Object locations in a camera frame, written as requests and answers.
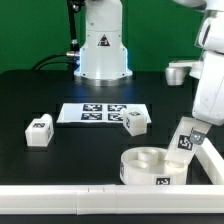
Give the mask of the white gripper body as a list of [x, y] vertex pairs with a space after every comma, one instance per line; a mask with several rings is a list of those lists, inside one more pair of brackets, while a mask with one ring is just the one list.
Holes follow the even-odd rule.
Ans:
[[221, 54], [204, 53], [192, 115], [217, 126], [224, 124], [224, 56]]

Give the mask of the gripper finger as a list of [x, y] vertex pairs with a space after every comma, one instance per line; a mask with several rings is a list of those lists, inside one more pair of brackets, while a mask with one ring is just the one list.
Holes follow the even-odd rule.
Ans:
[[202, 145], [210, 128], [210, 123], [194, 119], [193, 127], [190, 132], [190, 141], [193, 144]]

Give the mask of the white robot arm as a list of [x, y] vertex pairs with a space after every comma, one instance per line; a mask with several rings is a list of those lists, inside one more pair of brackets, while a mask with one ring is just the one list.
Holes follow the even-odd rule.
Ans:
[[[201, 58], [173, 61], [165, 70], [169, 85], [180, 85], [186, 75], [199, 80], [192, 115], [191, 139], [200, 144], [207, 125], [224, 124], [224, 0], [173, 0], [204, 13], [196, 45]], [[122, 4], [120, 0], [84, 0], [86, 39], [79, 50], [75, 77], [93, 85], [113, 85], [128, 80], [128, 52], [122, 44]]]

